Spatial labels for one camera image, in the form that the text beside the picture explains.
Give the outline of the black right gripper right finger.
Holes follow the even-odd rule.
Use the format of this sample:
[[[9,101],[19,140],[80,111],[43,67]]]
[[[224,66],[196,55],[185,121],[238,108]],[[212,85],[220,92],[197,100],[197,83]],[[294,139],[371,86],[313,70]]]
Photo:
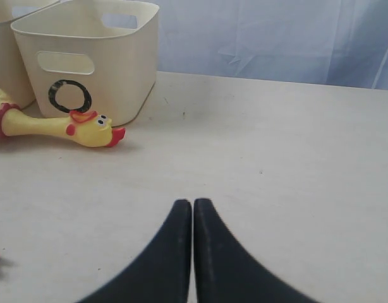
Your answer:
[[[207,198],[193,205],[193,258],[198,302],[315,302],[251,256]]]

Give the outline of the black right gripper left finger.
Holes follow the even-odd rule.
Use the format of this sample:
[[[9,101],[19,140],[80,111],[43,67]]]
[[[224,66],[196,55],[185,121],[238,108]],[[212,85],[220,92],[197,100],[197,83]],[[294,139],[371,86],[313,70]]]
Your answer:
[[[154,238],[133,262],[81,302],[186,302],[191,235],[191,203],[178,199]]]

